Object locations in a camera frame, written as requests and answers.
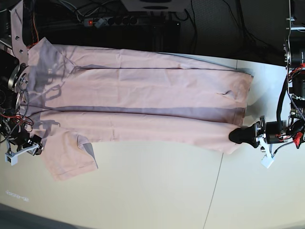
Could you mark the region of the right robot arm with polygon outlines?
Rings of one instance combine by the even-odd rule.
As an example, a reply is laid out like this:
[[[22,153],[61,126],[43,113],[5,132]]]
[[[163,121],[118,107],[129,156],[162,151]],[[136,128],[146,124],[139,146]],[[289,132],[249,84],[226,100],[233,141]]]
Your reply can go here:
[[[28,50],[23,41],[23,1],[0,2],[0,134],[6,143],[5,161],[11,165],[24,153],[40,155],[41,138],[31,136],[28,126],[34,122],[27,116],[30,97],[27,90],[30,68]],[[20,104],[25,100],[24,113]]]

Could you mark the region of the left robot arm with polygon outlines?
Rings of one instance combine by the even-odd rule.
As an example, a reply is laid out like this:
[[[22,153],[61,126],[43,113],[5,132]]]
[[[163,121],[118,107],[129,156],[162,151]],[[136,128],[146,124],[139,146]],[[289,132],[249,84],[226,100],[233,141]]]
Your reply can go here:
[[[305,142],[305,39],[293,37],[292,31],[305,30],[305,2],[290,0],[287,17],[288,35],[284,43],[286,77],[276,108],[276,121],[266,122],[264,116],[252,126],[240,127],[229,134],[229,140],[236,143],[260,147],[265,152],[263,159],[272,162],[281,147],[294,144],[300,148]]]

